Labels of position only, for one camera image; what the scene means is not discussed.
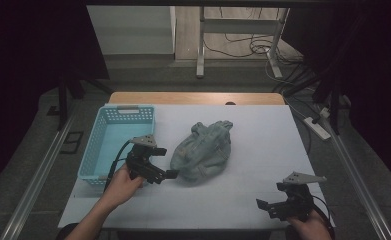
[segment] blue plastic basket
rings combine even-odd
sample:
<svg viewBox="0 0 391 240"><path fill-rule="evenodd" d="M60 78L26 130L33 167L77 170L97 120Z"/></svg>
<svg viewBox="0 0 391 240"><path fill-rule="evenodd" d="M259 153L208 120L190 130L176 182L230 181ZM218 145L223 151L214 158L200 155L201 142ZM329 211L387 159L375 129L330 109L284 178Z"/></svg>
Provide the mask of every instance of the blue plastic basket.
<svg viewBox="0 0 391 240"><path fill-rule="evenodd" d="M104 106L96 116L78 177L91 185L105 184L111 163L123 144L134 137L154 133L153 106ZM127 146L121 158L131 150Z"/></svg>

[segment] gray cloth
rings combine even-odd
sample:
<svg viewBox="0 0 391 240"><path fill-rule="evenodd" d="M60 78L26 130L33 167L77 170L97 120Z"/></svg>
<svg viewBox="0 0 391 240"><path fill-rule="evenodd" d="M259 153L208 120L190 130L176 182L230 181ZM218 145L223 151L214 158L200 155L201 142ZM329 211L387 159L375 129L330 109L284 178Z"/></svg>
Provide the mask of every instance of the gray cloth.
<svg viewBox="0 0 391 240"><path fill-rule="evenodd" d="M177 146L170 168L180 170L179 176L197 182L217 175L226 167L230 156L230 133L233 123L218 121L206 127L198 122L192 134Z"/></svg>

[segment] white power strip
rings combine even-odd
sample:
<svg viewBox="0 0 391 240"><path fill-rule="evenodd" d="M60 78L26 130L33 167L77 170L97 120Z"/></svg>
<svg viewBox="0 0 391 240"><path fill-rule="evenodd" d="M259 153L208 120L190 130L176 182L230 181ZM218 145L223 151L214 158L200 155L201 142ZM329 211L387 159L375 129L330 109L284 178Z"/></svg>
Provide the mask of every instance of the white power strip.
<svg viewBox="0 0 391 240"><path fill-rule="evenodd" d="M326 132L326 130L324 130L318 123L314 124L311 117L304 119L304 122L307 123L307 125L313 129L317 136L319 136L322 140L327 140L330 138L330 134Z"/></svg>

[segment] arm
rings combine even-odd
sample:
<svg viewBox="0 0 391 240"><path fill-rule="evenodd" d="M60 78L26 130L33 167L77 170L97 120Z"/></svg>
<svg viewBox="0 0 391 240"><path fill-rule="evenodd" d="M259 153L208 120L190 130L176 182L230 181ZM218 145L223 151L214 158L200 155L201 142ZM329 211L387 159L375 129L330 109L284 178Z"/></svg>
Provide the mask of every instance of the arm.
<svg viewBox="0 0 391 240"><path fill-rule="evenodd" d="M303 240L331 240L325 223L316 211L310 213L306 222L297 218L288 218L288 222L294 226Z"/></svg>
<svg viewBox="0 0 391 240"><path fill-rule="evenodd" d="M119 205L129 200L141 186L144 179L129 177L129 170L124 164L114 174L110 185L92 210L74 228L66 239L95 239L108 215Z"/></svg>

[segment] wooden floor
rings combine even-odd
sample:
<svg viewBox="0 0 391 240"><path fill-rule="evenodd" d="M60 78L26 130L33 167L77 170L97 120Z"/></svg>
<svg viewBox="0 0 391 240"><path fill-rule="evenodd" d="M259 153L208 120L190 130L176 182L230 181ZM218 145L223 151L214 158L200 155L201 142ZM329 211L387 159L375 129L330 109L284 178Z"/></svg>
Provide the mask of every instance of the wooden floor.
<svg viewBox="0 0 391 240"><path fill-rule="evenodd" d="M273 8L221 8L223 18L238 19L276 19L278 10ZM205 17L221 18L219 7L206 7ZM176 60L192 60L197 58L199 36L199 7L176 7ZM226 34L229 40L251 38L252 35ZM230 55L243 56L251 53L250 40L231 42L224 34L205 34L205 44L214 50L226 52ZM271 41L270 37L258 38ZM269 45L261 41L256 44ZM284 41L280 41L278 48L285 57L296 58L300 54ZM210 51L205 48L206 59L235 59L235 57ZM267 59L265 54L251 55L242 59Z"/></svg>

